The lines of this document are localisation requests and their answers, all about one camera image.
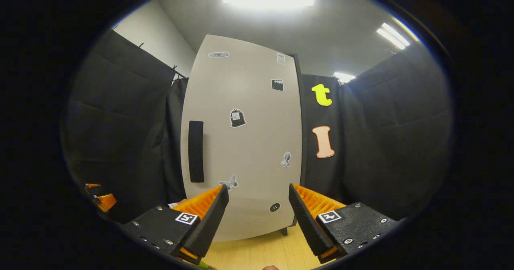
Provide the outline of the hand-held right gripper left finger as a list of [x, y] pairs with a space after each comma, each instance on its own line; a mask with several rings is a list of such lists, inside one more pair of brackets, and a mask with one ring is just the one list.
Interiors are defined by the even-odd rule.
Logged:
[[229, 190], [222, 184], [173, 209], [157, 205], [120, 229], [166, 260], [198, 265], [207, 255], [228, 204]]

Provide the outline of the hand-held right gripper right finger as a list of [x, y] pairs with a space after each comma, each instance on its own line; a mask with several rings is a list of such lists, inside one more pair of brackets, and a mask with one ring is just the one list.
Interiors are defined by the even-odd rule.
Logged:
[[361, 252], [401, 225], [363, 202], [345, 205], [298, 184], [290, 184], [289, 202], [321, 264]]

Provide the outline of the black door handle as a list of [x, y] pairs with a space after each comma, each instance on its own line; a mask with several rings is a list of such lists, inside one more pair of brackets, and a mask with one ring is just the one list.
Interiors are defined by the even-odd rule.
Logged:
[[192, 183], [204, 182], [203, 134], [204, 122], [189, 121], [188, 164], [190, 182]]

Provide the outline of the grey cabinet door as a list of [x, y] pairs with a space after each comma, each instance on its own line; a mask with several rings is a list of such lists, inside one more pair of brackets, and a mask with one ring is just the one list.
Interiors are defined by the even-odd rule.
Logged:
[[[275, 50], [206, 35], [196, 55], [181, 118], [187, 198], [225, 184], [214, 242], [266, 235], [293, 225], [290, 183], [302, 176], [302, 114], [296, 62]], [[189, 121], [204, 122], [204, 182], [190, 182]]]

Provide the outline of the black backdrop cloth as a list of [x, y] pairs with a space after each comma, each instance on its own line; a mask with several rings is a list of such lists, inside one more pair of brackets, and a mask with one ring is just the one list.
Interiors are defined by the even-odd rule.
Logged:
[[[190, 78], [109, 30], [86, 56], [63, 116], [72, 177], [114, 194], [113, 219], [186, 197], [178, 133]], [[446, 77], [418, 45], [348, 85], [301, 74], [301, 184], [391, 218], [422, 210], [442, 186], [455, 143]]]

